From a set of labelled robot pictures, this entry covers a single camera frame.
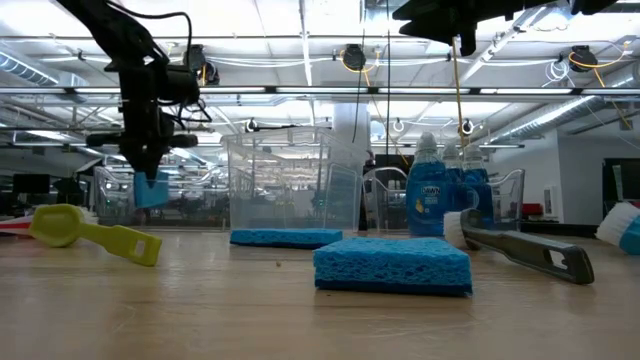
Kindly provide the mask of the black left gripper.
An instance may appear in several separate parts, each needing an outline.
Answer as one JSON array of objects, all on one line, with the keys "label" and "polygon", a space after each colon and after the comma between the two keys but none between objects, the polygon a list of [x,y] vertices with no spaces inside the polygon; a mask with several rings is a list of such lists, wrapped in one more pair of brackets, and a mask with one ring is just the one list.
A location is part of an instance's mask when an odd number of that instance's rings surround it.
[{"label": "black left gripper", "polygon": [[119,132],[92,133],[86,138],[88,147],[113,146],[135,172],[147,171],[147,184],[156,184],[158,167],[170,148],[192,148],[198,145],[196,135],[177,133],[185,130],[182,118],[156,109],[151,115],[125,114],[124,129]]}]

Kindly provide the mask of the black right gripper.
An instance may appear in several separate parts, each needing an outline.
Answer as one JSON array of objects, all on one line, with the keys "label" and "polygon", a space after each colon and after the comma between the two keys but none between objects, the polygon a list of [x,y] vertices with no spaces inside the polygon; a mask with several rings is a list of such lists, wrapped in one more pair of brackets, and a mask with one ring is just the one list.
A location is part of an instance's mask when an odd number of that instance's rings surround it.
[{"label": "black right gripper", "polygon": [[476,30],[480,22],[503,17],[512,25],[521,25],[545,7],[542,0],[408,0],[392,13],[394,20],[428,20],[454,22],[458,30],[448,24],[409,22],[399,29],[406,36],[431,41],[451,41],[460,37],[460,54],[476,51]]}]

